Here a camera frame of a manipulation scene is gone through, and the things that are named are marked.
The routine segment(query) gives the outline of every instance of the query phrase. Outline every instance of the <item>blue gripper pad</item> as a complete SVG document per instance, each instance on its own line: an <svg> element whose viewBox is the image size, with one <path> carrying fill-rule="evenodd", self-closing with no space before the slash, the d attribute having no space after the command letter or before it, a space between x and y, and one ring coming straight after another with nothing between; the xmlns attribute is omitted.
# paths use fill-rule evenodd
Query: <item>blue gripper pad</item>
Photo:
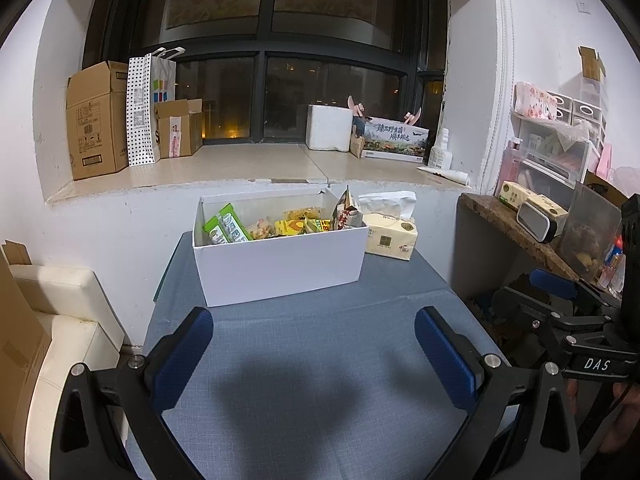
<svg viewBox="0 0 640 480"><path fill-rule="evenodd" d="M418 311L414 327L415 337L453 405L467 413L473 412L478 402L477 389L483 378L482 367L477 360L477 366L473 366L468 362L469 359L463 358L456 351L454 345L460 341L458 338L461 336L453 332L432 306Z"/></svg>
<svg viewBox="0 0 640 480"><path fill-rule="evenodd" d="M574 282L546 272L546 270L532 270L529 275L529 283L564 300L575 300L578 297L578 290L575 288Z"/></svg>
<svg viewBox="0 0 640 480"><path fill-rule="evenodd" d="M145 383L156 413L175 407L213 337L213 318L196 307L176 331L164 336L149 352Z"/></svg>

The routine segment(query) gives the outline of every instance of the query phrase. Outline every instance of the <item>white shopping bag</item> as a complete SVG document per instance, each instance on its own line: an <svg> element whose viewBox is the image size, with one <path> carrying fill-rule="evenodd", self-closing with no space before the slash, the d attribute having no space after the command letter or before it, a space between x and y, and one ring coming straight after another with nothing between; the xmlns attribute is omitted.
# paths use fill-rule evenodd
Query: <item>white shopping bag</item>
<svg viewBox="0 0 640 480"><path fill-rule="evenodd" d="M175 99L175 61L184 52L179 46L171 51L161 47L144 57L129 59L127 75L127 151L129 165L151 164L160 159L156 142L158 124L155 103Z"/></svg>

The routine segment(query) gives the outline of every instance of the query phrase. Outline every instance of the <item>chair seat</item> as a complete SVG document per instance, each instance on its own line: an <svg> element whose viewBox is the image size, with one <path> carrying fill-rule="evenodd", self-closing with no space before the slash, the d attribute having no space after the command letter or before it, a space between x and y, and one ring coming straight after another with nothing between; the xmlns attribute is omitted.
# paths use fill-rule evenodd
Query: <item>chair seat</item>
<svg viewBox="0 0 640 480"><path fill-rule="evenodd" d="M51 335L31 399L24 448L25 468L33 480L49 480L49 457L58 403L69 369L83 362L91 370L113 368L120 354L100 324L75 317L35 313Z"/></svg>

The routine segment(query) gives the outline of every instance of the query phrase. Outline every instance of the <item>window sill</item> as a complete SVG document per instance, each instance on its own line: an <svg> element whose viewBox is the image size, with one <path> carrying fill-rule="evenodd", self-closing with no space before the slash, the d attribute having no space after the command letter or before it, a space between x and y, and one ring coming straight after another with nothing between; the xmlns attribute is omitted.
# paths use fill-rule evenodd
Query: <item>window sill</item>
<svg viewBox="0 0 640 480"><path fill-rule="evenodd" d="M468 189L444 178L417 171L420 164L357 159L351 153L314 152L298 144L230 144L203 146L193 156L163 159L156 164L70 182L47 203L145 187L171 187L212 182L331 184L346 180L406 182L440 189Z"/></svg>

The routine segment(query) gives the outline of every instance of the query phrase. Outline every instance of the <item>blue tablecloth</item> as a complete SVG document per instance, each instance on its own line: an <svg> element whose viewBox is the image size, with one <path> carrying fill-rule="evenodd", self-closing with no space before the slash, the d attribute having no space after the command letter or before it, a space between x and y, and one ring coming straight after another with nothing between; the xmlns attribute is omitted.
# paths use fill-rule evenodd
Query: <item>blue tablecloth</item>
<svg viewBox="0 0 640 480"><path fill-rule="evenodd" d="M238 271L250 286L252 272L285 269ZM145 352L205 304L185 233ZM211 344L164 420L209 480L422 480L465 418L415 339L426 305L480 353L499 353L417 251L410 262L366 254L355 283L212 308ZM127 451L152 479L131 433Z"/></svg>

